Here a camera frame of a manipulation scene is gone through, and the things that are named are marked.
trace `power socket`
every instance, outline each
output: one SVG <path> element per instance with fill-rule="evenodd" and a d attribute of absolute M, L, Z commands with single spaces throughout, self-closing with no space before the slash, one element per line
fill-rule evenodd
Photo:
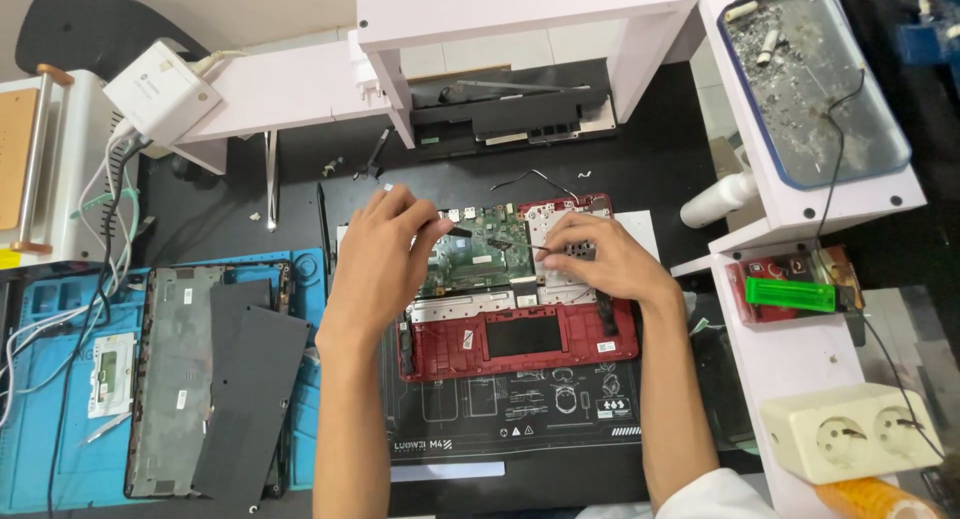
<path fill-rule="evenodd" d="M 162 42 L 155 42 L 103 93 L 133 126 L 169 147 L 216 107 L 222 97 Z"/>
<path fill-rule="evenodd" d="M 763 402 L 760 417 L 776 462 L 818 485 L 940 464 L 900 391 L 859 383 Z M 923 399 L 906 394 L 923 434 L 942 451 Z"/>

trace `screwdriver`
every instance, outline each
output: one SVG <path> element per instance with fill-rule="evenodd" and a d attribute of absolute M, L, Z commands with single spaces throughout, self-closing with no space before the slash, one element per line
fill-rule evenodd
<path fill-rule="evenodd" d="M 522 247 L 529 247 L 529 248 L 531 248 L 531 249 L 540 249 L 541 251 L 546 251 L 546 252 L 549 252 L 549 251 L 550 251 L 550 250 L 547 249 L 546 247 L 541 247 L 541 246 L 539 246 L 539 245 L 528 245 L 528 244 L 526 244 L 526 243 L 519 243 L 519 242 L 516 242 L 516 241 L 507 241 L 506 239 L 497 239 L 497 238 L 495 238 L 495 237 L 486 237 L 486 235 L 481 235 L 481 234 L 479 234 L 479 233 L 473 233 L 473 232 L 470 231 L 470 230 L 461 229 L 461 228 L 456 228 L 456 227 L 454 227 L 452 230 L 450 230 L 450 232 L 448 232 L 448 234 L 449 234 L 449 235 L 452 235 L 453 237 L 465 237 L 465 238 L 467 238 L 467 239 L 470 239 L 470 238 L 472 238 L 472 237 L 479 237 L 479 238 L 481 238 L 481 239 L 486 239 L 486 240 L 488 240 L 488 241 L 496 241 L 496 242 L 498 242 L 498 243 L 509 243 L 510 245 L 520 245 L 520 246 L 522 246 Z"/>

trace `blue silicone repair mat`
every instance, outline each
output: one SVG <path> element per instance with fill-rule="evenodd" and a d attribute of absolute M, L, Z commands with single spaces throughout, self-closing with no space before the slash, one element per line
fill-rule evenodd
<path fill-rule="evenodd" d="M 294 270 L 294 296 L 290 314 L 318 326 L 327 302 L 324 257 L 320 249 L 225 258 L 210 262 L 243 264 L 290 260 Z M 130 272 L 146 280 L 149 270 Z M 226 274 L 226 282 L 270 279 L 277 288 L 279 270 L 270 267 L 238 268 Z M 37 322 L 81 306 L 89 301 L 96 284 L 95 275 L 46 279 L 34 282 L 24 292 L 20 325 Z M 125 288 L 110 300 L 111 323 L 97 328 L 84 344 L 74 362 L 67 391 L 63 435 L 54 475 L 54 508 L 72 509 L 131 503 L 123 495 L 130 420 L 81 445 L 90 433 L 110 417 L 87 418 L 90 398 L 90 371 L 93 370 L 93 339 L 103 335 L 136 333 L 140 337 L 143 322 L 144 292 Z M 38 339 L 15 357 L 13 367 L 18 390 L 30 388 L 48 378 L 73 350 L 83 316 L 57 328 L 56 335 Z M 317 427 L 320 369 L 305 358 L 294 389 L 294 437 L 291 450 L 290 488 L 309 488 L 313 481 L 313 435 Z M 53 456 L 57 415 L 60 413 L 63 372 L 30 394 L 18 394 L 13 410 L 0 432 L 0 513 L 24 513 L 46 509 L 47 477 Z"/>

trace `cigarette butt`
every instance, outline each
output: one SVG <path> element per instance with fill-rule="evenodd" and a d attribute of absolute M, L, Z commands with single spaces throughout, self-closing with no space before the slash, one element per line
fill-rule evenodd
<path fill-rule="evenodd" d="M 759 8 L 760 8 L 760 4 L 758 4 L 756 1 L 751 1 L 750 3 L 741 5 L 740 7 L 734 7 L 733 9 L 728 10 L 726 14 L 724 14 L 724 17 L 723 17 L 724 22 L 730 23 L 742 16 L 746 16 L 747 14 L 754 12 Z"/>
<path fill-rule="evenodd" d="M 770 59 L 773 58 L 774 48 L 777 47 L 777 38 L 780 37 L 780 32 L 778 30 L 770 30 L 767 32 L 767 36 L 763 38 L 763 48 L 760 50 L 760 55 L 756 58 L 756 64 L 763 67 L 770 62 Z"/>

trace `black chair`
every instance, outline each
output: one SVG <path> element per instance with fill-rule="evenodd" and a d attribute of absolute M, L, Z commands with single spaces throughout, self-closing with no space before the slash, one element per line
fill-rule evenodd
<path fill-rule="evenodd" d="M 158 39 L 183 46 L 183 58 L 210 55 L 190 35 L 134 0 L 33 0 L 20 27 L 15 59 L 20 70 L 37 73 L 49 63 L 61 70 L 84 69 L 109 82 Z"/>

